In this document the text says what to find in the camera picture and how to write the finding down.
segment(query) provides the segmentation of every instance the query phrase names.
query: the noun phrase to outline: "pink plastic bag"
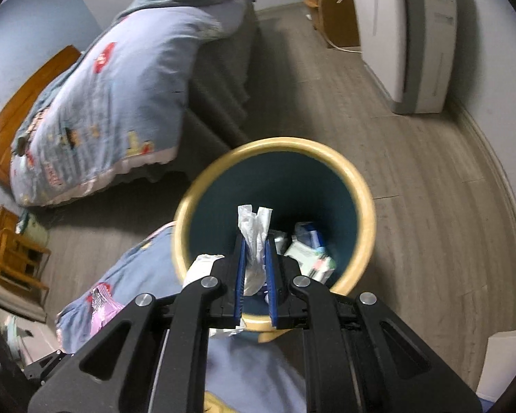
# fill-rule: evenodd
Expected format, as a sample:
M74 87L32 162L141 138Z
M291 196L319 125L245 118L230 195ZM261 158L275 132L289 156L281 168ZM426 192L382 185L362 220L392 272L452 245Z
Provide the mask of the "pink plastic bag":
M93 337L111 319L117 315L124 306L111 298L109 288L105 283L99 283L90 291L92 298L92 325L89 336Z

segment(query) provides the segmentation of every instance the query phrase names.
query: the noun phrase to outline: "metal screw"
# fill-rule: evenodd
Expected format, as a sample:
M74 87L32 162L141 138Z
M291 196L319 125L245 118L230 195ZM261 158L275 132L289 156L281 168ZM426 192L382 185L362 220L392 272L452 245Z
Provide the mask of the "metal screw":
M206 288L215 287L216 284L218 284L218 278L216 278L215 276L205 276L201 280L201 286Z
M375 303L376 303L376 295L375 295L375 294L372 294L371 292L363 292L363 293L359 296L359 300L360 300L364 305L372 306L373 304L375 304Z
M153 295L151 294L139 294L136 297L136 304L140 307L148 306L153 301Z
M293 279L293 283L296 287L308 287L310 285L310 279L307 276L299 275Z

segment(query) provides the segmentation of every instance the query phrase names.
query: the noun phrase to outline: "yellow rim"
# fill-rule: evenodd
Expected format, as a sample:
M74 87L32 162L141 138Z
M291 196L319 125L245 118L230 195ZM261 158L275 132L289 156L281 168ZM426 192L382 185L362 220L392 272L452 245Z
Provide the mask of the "yellow rim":
M358 218L358 237L355 249L339 280L331 288L332 292L347 295L362 277L373 252L376 234L375 205L365 180L348 160L330 147L302 138L280 137L254 141L225 154L206 168L185 193L176 211L176 227L172 258L180 282L183 282L191 265L189 258L189 226L198 201L208 187L227 169L235 164L267 152L299 152L315 158L329 166L344 182L355 202ZM275 330L269 317L243 314L246 328L251 331L267 332Z

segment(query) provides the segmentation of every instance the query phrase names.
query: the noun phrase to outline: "white appliance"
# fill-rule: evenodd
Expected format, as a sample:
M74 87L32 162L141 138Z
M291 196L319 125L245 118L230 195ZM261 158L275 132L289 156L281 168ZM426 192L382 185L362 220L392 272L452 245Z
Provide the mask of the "white appliance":
M354 0L362 56L394 113L443 109L453 67L456 0Z

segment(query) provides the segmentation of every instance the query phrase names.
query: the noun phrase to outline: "white cable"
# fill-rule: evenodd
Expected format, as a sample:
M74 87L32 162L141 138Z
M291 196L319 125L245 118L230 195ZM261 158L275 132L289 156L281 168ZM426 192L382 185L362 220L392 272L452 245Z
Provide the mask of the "white cable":
M322 8L323 0L318 0L318 9L319 9L319 26L320 26L320 32L327 41L327 43L332 46L334 49L338 49L339 51L344 51L345 53L355 53L355 54L361 54L361 51L354 51L352 49L344 49L336 46L334 43L331 42L331 40L327 37L327 33L325 32L325 24L323 23L323 8Z

